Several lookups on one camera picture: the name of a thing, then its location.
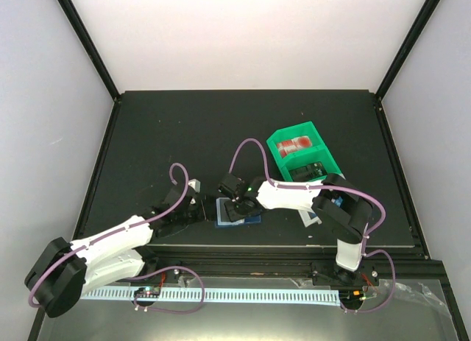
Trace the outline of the blue card holder wallet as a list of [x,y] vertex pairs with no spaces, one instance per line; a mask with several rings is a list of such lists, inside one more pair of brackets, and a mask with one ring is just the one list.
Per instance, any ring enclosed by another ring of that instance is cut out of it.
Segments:
[[216,200],[216,224],[217,228],[231,228],[242,225],[251,225],[261,223],[261,216],[247,217],[244,219],[231,222],[227,215],[224,204],[230,200],[225,197],[220,197]]

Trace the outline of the red white card stack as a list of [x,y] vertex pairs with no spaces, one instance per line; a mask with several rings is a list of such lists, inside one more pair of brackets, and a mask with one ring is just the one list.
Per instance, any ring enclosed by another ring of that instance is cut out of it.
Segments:
[[298,136],[278,142],[276,143],[276,147],[280,157],[285,158],[289,154],[312,147],[312,141],[308,136]]

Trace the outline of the green bin with red cards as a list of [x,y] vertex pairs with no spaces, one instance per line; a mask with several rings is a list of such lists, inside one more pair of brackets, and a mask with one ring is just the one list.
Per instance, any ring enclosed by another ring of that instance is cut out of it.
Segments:
[[308,164],[321,162],[324,167],[329,167],[331,162],[328,148],[313,122],[276,130],[266,144],[283,176]]

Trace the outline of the green bin with black cards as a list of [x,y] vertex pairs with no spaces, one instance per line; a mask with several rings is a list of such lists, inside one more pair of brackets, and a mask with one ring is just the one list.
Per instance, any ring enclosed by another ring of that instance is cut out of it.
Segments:
[[284,181],[308,182],[322,180],[328,174],[343,175],[327,147],[317,146],[293,152],[281,161]]

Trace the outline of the white bin with blue cards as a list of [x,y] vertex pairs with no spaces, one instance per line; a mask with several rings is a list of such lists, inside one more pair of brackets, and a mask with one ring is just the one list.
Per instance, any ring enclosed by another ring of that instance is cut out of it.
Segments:
[[[337,195],[336,197],[332,197],[330,200],[333,202],[334,205],[338,207],[341,207],[341,204],[343,203],[343,198],[340,197],[339,195]],[[308,227],[314,224],[317,224],[317,225],[322,224],[322,220],[314,212],[301,210],[301,211],[298,211],[298,213],[305,227]]]

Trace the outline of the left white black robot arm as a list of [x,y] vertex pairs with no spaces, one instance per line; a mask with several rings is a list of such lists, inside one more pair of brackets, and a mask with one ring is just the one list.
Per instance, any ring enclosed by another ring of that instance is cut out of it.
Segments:
[[215,197],[187,185],[172,188],[160,202],[106,231],[71,242],[56,238],[26,275],[28,303],[59,317],[102,286],[120,280],[151,281],[182,270],[181,261],[157,257],[148,244],[215,217]]

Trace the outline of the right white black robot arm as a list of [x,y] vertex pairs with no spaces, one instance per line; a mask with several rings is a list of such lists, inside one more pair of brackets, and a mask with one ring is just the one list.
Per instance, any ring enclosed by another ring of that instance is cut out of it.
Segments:
[[337,241],[336,279],[343,284],[352,284],[361,276],[360,263],[369,235],[366,227],[373,206],[378,202],[355,189],[342,176],[329,174],[324,180],[304,183],[257,177],[248,183],[227,173],[218,190],[229,199],[224,207],[231,221],[275,209],[315,214],[322,227]]

